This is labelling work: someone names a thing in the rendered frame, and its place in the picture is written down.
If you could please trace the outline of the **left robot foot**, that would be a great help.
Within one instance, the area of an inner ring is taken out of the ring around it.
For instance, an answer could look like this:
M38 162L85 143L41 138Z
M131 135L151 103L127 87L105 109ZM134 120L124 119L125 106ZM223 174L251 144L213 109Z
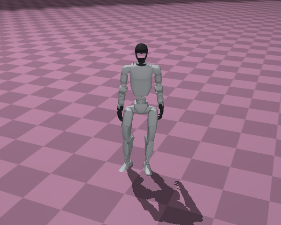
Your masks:
M146 163L146 165L145 165L145 162L144 162L144 172L145 172L145 174L146 175L152 175L152 171L151 171L151 168L150 168L150 165L148 165L148 163Z

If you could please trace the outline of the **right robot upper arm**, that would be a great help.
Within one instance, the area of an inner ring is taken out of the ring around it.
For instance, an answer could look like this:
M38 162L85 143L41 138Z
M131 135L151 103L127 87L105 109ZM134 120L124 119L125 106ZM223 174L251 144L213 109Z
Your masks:
M127 80L128 80L128 75L127 74L130 71L130 67L131 67L131 65L124 65L122 67L122 71L121 71L121 85L120 85L119 92L122 92L122 93L126 93L127 92L127 89L128 89L128 87L126 87Z

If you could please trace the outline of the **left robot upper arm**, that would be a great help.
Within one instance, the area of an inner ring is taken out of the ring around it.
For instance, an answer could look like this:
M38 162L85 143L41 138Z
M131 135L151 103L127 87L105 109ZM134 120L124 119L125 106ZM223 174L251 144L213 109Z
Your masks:
M161 69L159 65L152 65L152 69L153 69L153 73L155 74L155 82L156 82L156 86L154 86L155 91L156 92L160 92L162 91L162 86L161 86L161 82L162 82L162 75L161 75Z

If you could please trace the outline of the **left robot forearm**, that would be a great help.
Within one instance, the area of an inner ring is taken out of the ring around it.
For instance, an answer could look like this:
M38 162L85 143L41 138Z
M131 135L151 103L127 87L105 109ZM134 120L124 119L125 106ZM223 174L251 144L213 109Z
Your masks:
M158 106L159 106L159 104L162 104L162 106L164 106L164 102L163 102L164 101L164 99L163 99L163 86L162 86L162 91L156 92L156 95L157 95Z

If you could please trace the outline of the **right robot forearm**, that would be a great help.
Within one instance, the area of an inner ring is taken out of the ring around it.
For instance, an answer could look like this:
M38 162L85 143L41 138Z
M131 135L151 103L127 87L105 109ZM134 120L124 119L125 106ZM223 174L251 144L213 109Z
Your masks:
M119 87L120 89L120 87ZM125 95L126 93L122 93L122 92L119 92L118 96L118 104L117 104L117 107L120 109L120 106L122 105L124 107L124 100L125 100Z

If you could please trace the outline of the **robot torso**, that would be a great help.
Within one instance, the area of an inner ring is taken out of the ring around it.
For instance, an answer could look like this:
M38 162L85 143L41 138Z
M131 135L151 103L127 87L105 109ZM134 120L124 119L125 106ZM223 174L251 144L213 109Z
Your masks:
M139 64L139 62L137 62ZM148 96L152 87L152 64L144 62L145 66L138 66L132 63L130 67L130 85L134 96L137 96L134 101L134 113L148 113L148 101L145 96Z

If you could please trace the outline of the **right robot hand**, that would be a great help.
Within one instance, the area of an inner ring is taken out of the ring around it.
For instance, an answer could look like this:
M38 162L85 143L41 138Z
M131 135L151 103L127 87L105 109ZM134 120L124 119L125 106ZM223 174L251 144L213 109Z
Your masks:
M123 119L123 117L122 117L123 106L121 105L120 109L117 108L117 110L118 110L117 111L117 116L118 116L119 120L122 121L122 119Z

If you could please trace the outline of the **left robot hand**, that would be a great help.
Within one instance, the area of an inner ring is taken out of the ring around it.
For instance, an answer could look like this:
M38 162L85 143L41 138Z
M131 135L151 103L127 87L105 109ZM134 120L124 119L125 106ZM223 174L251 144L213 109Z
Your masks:
M164 111L164 106L162 106L162 104L159 104L159 109L160 109L160 116L158 116L158 120L160 120L162 118L162 114L163 114L163 111Z

